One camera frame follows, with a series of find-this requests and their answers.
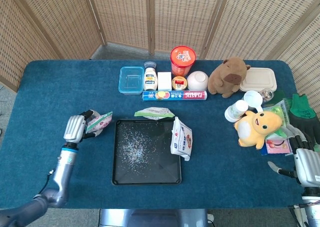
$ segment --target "gray floor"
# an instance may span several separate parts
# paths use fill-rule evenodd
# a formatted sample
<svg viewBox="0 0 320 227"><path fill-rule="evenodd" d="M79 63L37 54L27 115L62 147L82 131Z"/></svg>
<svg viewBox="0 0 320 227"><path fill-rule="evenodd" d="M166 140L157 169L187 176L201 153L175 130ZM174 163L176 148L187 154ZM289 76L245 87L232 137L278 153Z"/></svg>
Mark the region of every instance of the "gray floor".
<svg viewBox="0 0 320 227"><path fill-rule="evenodd" d="M149 55L148 51L110 43L100 47L92 56L102 59L142 59L169 60L168 53ZM0 86L0 146L6 132L16 94ZM286 208L277 209L212 209L216 227L296 227ZM97 227L98 209L49 209L45 216L36 220L30 227Z"/></svg>

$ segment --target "blue table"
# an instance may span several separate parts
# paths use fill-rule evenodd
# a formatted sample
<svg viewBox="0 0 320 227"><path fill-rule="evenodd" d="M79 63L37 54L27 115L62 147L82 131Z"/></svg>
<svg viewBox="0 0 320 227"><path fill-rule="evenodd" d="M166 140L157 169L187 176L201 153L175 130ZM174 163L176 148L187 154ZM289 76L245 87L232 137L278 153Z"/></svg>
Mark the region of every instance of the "blue table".
<svg viewBox="0 0 320 227"><path fill-rule="evenodd" d="M156 61L157 71L170 71L169 61ZM254 147L238 146L225 109L243 92L228 99L210 95L206 101L143 102L141 95L118 92L122 66L143 66L143 60L43 60L25 69L3 146L0 150L0 208L19 206L38 193L64 144L68 119L88 109L113 111L113 122L94 139L79 144L69 203L66 208L212 209L286 207L300 201L295 180L275 174L273 161L291 169L292 156L261 156ZM198 60L193 71L208 75L220 60ZM278 60L247 60L252 67L271 68L278 88L296 92L287 64ZM112 185L115 120L132 119L147 107L169 108L192 129L189 162L182 160L179 185Z"/></svg>

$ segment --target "black tray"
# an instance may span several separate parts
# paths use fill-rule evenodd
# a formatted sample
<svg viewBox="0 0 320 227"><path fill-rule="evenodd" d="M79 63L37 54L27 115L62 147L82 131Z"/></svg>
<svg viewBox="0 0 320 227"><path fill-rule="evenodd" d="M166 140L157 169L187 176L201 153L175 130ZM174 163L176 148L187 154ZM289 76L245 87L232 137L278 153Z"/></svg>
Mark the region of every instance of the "black tray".
<svg viewBox="0 0 320 227"><path fill-rule="evenodd" d="M179 184L180 156L170 152L173 125L174 118L117 120L112 183Z"/></svg>

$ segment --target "toy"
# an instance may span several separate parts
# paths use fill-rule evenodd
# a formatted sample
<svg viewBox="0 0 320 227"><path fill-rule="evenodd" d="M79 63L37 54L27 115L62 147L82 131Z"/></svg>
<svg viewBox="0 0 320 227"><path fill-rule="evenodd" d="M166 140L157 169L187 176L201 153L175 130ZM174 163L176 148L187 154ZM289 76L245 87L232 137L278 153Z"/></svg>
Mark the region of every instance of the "toy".
<svg viewBox="0 0 320 227"><path fill-rule="evenodd" d="M239 145L242 147L254 146L260 150L265 143L265 137L282 125L282 119L271 111L254 113L250 110L245 112L246 116L234 123L238 132Z"/></svg>
<svg viewBox="0 0 320 227"><path fill-rule="evenodd" d="M224 60L209 77L209 92L212 95L222 94L223 98L230 97L239 90L240 83L246 78L250 67L239 57Z"/></svg>

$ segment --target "mayonnaise bottle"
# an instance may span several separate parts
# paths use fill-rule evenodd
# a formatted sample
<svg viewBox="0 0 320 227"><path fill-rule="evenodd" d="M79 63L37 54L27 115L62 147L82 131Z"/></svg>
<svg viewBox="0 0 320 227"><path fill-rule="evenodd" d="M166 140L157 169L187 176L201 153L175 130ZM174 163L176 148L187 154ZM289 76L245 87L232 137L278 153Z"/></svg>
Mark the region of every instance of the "mayonnaise bottle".
<svg viewBox="0 0 320 227"><path fill-rule="evenodd" d="M147 61L144 63L144 79L143 89L145 91L155 91L158 86L158 77L156 73L157 64L153 61Z"/></svg>

